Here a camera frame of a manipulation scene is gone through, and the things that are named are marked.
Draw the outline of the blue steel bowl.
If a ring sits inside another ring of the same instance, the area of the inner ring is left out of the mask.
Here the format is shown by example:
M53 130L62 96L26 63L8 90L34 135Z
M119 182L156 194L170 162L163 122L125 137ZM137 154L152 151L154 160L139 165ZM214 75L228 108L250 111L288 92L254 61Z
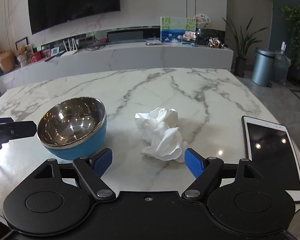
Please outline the blue steel bowl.
M107 113L102 101L92 97L65 100L50 110L37 125L37 136L53 155L74 160L98 150L107 130Z

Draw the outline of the white cloth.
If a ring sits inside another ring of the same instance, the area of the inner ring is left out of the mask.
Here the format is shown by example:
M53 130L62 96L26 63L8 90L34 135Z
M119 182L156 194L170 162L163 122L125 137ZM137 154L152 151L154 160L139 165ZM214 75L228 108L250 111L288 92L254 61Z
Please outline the white cloth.
M158 107L149 113L136 113L136 127L148 144L141 154L160 161L183 163L187 142L179 131L178 121L174 109Z

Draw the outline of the brown ceramic vase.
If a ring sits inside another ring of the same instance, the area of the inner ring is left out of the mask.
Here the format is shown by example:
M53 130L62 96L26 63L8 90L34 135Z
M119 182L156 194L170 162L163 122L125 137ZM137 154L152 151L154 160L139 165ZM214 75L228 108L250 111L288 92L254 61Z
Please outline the brown ceramic vase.
M11 72L14 69L14 52L6 50L0 53L0 68L4 74Z

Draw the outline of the white tablet black screen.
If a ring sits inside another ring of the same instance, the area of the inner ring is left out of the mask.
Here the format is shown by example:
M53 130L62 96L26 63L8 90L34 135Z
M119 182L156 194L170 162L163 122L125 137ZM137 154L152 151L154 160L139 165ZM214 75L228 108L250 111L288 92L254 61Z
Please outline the white tablet black screen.
M300 203L300 165L286 126L242 116L246 155Z

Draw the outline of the white wifi router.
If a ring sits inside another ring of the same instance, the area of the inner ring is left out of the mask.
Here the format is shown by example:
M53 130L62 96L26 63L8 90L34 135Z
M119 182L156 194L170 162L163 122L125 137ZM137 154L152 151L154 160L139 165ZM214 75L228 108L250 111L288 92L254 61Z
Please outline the white wifi router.
M65 52L61 54L61 57L74 55L78 52L78 46L74 38L68 39L67 42L63 41Z

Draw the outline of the grey pedal trash bin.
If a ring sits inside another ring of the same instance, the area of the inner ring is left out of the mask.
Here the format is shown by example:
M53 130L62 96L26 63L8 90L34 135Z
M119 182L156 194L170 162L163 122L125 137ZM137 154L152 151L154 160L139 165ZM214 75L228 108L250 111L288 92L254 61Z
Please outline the grey pedal trash bin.
M251 80L263 87L267 87L270 83L273 66L275 62L275 52L267 49L255 49L255 63Z

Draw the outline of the black white figurine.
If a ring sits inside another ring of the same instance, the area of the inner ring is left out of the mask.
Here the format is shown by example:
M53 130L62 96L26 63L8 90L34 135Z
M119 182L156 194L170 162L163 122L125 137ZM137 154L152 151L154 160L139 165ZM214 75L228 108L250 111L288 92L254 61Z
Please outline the black white figurine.
M209 36L207 38L206 45L210 48L218 48L218 49L224 48L224 44L220 41L220 39L212 36Z

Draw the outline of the clear water jug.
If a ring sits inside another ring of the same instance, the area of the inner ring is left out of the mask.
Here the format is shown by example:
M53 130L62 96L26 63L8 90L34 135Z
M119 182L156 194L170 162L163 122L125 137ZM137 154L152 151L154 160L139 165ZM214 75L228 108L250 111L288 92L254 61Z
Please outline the clear water jug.
M291 65L291 60L285 54L286 46L286 42L282 42L281 49L275 53L272 80L279 84L286 83L287 74Z

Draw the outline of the potted green plant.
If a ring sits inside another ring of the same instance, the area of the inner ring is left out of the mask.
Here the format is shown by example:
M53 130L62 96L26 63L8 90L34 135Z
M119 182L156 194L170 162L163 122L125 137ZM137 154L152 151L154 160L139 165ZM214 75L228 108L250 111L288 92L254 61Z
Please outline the potted green plant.
M267 30L267 27L260 28L256 31L249 31L250 25L253 21L253 17L249 20L247 26L245 29L240 26L239 30L236 29L233 21L231 18L228 18L226 20L223 18L223 21L226 23L226 26L230 29L231 34L234 39L234 45L237 53L236 61L235 61L235 68L234 68L234 74L239 77L244 76L244 71L247 65L247 54L249 51L249 48L253 44L257 44L262 42L262 40L259 40L255 37L255 35L259 32L262 32L264 30Z

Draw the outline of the silver set-top box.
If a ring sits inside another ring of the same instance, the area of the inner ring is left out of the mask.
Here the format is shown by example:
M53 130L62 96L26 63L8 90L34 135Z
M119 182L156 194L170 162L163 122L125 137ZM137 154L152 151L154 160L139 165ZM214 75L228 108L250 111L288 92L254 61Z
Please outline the silver set-top box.
M148 38L146 40L146 45L147 46L159 46L162 45L162 42L159 39L154 38Z

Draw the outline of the lotus painting card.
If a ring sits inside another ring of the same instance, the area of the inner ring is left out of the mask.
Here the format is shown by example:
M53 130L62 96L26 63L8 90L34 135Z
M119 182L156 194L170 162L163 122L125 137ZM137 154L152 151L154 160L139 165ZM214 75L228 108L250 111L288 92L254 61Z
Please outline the lotus painting card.
M194 47L196 43L196 19L161 16L160 40L173 46Z

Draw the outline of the wall television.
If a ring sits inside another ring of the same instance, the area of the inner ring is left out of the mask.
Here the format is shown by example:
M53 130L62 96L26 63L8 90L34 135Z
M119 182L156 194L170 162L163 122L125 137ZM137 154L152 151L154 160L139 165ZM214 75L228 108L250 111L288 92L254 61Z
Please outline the wall television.
M120 0L27 0L31 33L91 15L120 11Z

